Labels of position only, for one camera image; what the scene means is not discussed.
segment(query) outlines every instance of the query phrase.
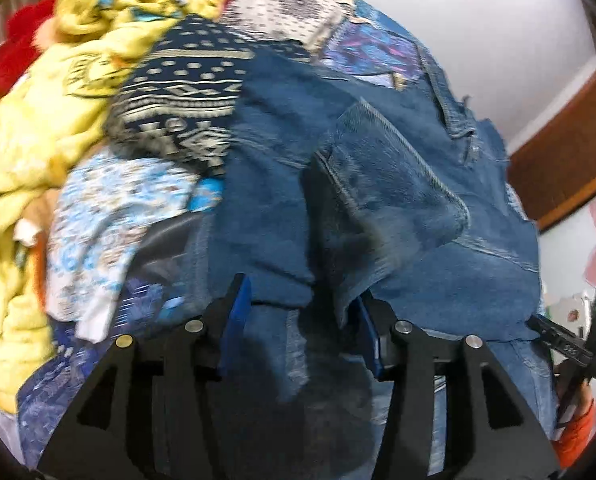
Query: silver screw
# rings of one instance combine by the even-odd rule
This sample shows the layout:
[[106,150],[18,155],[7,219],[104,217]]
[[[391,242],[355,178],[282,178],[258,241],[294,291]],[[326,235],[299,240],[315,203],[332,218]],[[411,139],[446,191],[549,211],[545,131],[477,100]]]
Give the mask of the silver screw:
[[477,335],[468,335],[464,340],[472,348],[480,348],[482,346],[482,339]]
[[409,334],[414,330],[414,326],[409,321],[396,321],[393,328],[396,329],[396,332],[400,332],[401,334]]
[[192,334],[202,332],[203,328],[204,323],[199,319],[191,319],[190,321],[187,321],[187,324],[185,324],[185,330],[187,330],[187,332],[191,332]]
[[115,345],[119,348],[127,348],[127,346],[131,346],[131,343],[133,343],[133,338],[129,334],[121,335],[115,340]]

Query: orange sleeve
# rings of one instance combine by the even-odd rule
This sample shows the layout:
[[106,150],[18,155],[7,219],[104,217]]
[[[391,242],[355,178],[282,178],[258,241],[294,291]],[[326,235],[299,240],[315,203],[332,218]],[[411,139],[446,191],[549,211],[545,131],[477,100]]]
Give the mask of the orange sleeve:
[[596,406],[592,402],[588,412],[580,418],[572,420],[565,427],[560,440],[552,442],[561,468],[570,467],[585,449],[589,434],[594,427],[595,411]]

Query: yellow fleece robe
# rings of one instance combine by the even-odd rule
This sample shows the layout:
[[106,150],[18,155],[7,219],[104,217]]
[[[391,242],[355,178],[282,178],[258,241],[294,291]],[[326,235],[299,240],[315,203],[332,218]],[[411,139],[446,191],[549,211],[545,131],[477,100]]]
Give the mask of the yellow fleece robe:
[[53,355],[33,294],[33,262],[14,263],[12,225],[102,137],[108,98],[132,67],[187,12],[215,18],[220,0],[57,0],[70,43],[51,46],[28,79],[0,101],[0,408]]

